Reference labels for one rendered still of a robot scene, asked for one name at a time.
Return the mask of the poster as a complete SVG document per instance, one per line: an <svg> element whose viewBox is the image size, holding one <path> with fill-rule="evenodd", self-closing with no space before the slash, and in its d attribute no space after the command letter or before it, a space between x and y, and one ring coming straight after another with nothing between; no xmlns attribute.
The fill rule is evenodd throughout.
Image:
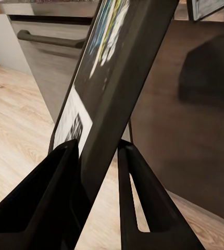
<svg viewBox="0 0 224 250"><path fill-rule="evenodd" d="M74 250L180 0L99 0L49 143L78 140L60 250Z"/></svg>

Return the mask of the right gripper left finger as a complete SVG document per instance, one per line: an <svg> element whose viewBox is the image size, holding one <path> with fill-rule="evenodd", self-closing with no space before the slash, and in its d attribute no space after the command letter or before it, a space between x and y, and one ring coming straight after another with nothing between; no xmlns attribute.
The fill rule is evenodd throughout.
<svg viewBox="0 0 224 250"><path fill-rule="evenodd" d="M60 250L79 160L59 144L0 202L0 250Z"/></svg>

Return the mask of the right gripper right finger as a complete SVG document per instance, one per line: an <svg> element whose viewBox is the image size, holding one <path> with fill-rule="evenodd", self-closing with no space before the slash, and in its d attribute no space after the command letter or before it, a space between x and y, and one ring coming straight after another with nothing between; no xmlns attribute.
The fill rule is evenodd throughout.
<svg viewBox="0 0 224 250"><path fill-rule="evenodd" d="M117 155L121 250L205 250L138 148L121 139ZM138 229L130 174L150 232Z"/></svg>

